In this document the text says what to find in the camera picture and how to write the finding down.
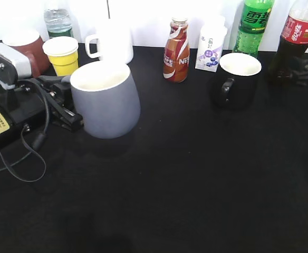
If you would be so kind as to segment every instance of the green label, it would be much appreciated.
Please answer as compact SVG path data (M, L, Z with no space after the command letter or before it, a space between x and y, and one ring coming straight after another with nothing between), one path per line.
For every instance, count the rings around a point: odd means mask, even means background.
M256 9L250 6L244 5L242 19L239 24L239 28L246 33L264 33L266 24L271 13L269 9Z
M52 33L50 31L48 31L48 33L49 33L50 38L60 37L60 36L73 37L72 28L65 32L61 32L61 33Z

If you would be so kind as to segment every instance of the cup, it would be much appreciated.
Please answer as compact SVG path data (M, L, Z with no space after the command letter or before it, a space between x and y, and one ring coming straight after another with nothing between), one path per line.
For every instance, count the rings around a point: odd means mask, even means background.
M6 34L2 41L4 44L24 54L29 59L33 77L40 76L49 68L49 59L42 49L44 42L36 30L14 30Z
M211 82L210 97L222 108L240 110L254 99L261 63L243 53L230 53L219 60L215 79Z
M90 58L128 64L133 59L133 42L128 26L122 21L108 19L96 27L96 34L86 37L85 48ZM91 40L98 40L97 52L91 53Z
M84 129L94 137L120 137L137 124L140 100L129 67L120 62L96 61L71 76L76 111Z
M46 41L43 45L57 76L71 75L78 69L78 41L61 36Z

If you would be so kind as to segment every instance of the yellow cup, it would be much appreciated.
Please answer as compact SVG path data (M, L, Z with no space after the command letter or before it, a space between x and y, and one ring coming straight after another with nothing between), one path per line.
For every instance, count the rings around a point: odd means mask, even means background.
M78 41L71 37L56 37L43 45L57 76L71 75L78 69Z
M72 75L78 69L78 52L66 56L49 56L57 76Z

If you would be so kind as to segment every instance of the brown cup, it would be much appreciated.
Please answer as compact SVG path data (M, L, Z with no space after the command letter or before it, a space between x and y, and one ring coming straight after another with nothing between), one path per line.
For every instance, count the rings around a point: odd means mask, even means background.
M3 43L24 54L30 61L32 76L42 75L50 66L40 34L34 29L15 30L3 37Z

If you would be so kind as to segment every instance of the mug handle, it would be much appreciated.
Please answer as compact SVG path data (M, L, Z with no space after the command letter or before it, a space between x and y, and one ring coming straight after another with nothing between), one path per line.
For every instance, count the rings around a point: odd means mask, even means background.
M229 102L229 92L234 82L235 82L234 79L228 78L227 81L222 85L221 94L225 99L225 102Z
M36 77L40 76L41 73L40 73L40 70L39 70L38 65L37 65L37 60L34 57L33 53L31 53L30 51L27 51L25 53L25 55L30 60L30 63L31 63L32 77L36 78Z
M91 40L98 40L98 35L97 34L92 34L92 35L89 35L86 37L85 39L85 49L86 49L86 53L87 55L90 57L90 58L97 58L97 57L101 57L102 56L102 53L99 52L98 50L98 45L97 45L97 52L96 53L93 53L91 54L91 51L90 51L90 42Z

